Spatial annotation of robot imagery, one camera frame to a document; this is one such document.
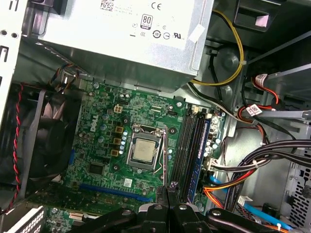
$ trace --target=ce mark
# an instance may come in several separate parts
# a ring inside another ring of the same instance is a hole
[[[153,8],[153,9],[155,9],[155,8],[157,8],[159,11],[161,10],[161,3],[160,4],[157,4],[156,2],[153,2],[152,4],[151,4],[151,7]]]

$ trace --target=motherboard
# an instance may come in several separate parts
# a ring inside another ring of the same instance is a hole
[[[68,169],[28,200],[49,208],[48,231],[57,232],[55,218],[64,219],[67,229],[71,217],[82,213],[99,216],[121,207],[138,212],[142,204],[156,202],[165,181],[178,187],[181,201],[204,213],[201,169],[207,158],[220,157],[225,114],[85,82]]]

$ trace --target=blue ram slot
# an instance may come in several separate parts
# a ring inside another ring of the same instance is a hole
[[[207,142],[209,127],[210,127],[210,120],[205,120],[200,149],[199,149],[198,156],[195,158],[190,188],[188,192],[188,201],[191,203],[193,203],[194,201],[195,191],[198,186],[198,182],[200,178],[201,165],[202,165],[203,158],[204,158],[205,145]]]
[[[69,165],[73,164],[73,160],[74,160],[74,149],[71,150],[71,153],[70,153],[70,158],[69,158]]]
[[[144,201],[144,202],[152,201],[152,198],[142,197],[134,193],[127,193],[124,191],[114,190],[111,188],[97,187],[97,186],[93,186],[93,185],[86,184],[86,183],[81,184],[79,187],[82,189],[86,189],[86,190],[97,191],[101,193],[108,193],[108,194],[118,195],[118,196],[122,196],[126,198],[134,198],[136,200]]]

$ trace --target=green motherboard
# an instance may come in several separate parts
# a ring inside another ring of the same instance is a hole
[[[120,207],[137,212],[142,204],[156,202],[164,179],[164,150],[170,180],[185,137],[185,116],[202,111],[184,101],[102,83],[86,82],[84,92],[66,173],[28,200],[48,207],[49,232],[69,230],[72,213],[103,215]],[[207,109],[204,116],[206,145],[200,150],[204,157],[218,158],[225,115]],[[207,198],[200,192],[193,198],[203,213]]]

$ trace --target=red and black twisted wire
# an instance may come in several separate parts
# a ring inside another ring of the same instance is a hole
[[[15,137],[14,137],[14,145],[13,145],[13,169],[15,172],[15,180],[16,180],[16,190],[15,190],[15,194],[12,197],[12,200],[10,201],[9,206],[0,212],[0,214],[4,214],[9,212],[9,210],[13,207],[13,203],[16,200],[16,198],[18,197],[19,191],[20,191],[20,187],[21,187],[21,181],[19,179],[19,169],[17,166],[17,141],[18,141],[18,136],[19,136],[19,130],[20,130],[20,118],[19,118],[19,104],[22,98],[22,93],[24,90],[24,86],[23,84],[20,85],[20,91],[18,93],[18,100],[16,103],[16,132],[15,132]]]

